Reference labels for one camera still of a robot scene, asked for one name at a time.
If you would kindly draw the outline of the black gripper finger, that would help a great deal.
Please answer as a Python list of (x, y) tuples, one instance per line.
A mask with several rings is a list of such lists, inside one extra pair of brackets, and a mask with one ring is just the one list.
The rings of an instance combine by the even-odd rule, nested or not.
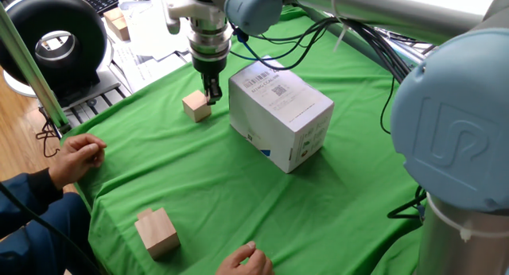
[(211, 99), (211, 92), (210, 92), (210, 76), (208, 74), (202, 74), (201, 75), (203, 86), (204, 86), (204, 95), (206, 98), (206, 101), (209, 103)]
[(222, 98), (218, 76), (210, 76), (208, 81), (208, 105), (215, 105)]

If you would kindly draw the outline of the person's right hand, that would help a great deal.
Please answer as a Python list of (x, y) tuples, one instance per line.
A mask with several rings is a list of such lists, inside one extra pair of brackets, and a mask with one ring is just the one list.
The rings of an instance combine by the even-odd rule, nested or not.
[(216, 275), (274, 275), (273, 262), (249, 241), (222, 261)]

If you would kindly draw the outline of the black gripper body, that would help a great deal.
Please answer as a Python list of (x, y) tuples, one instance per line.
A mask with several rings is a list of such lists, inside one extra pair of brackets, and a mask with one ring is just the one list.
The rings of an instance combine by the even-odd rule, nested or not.
[(227, 66), (227, 59), (206, 61), (193, 56), (192, 65), (202, 75), (218, 78)]

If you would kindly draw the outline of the person's left hand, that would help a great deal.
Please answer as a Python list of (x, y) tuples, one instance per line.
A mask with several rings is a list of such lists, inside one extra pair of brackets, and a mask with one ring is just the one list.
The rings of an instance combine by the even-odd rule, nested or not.
[(91, 168), (99, 168), (105, 159), (107, 144), (93, 134), (68, 137), (49, 166), (49, 176), (57, 190), (74, 184)]

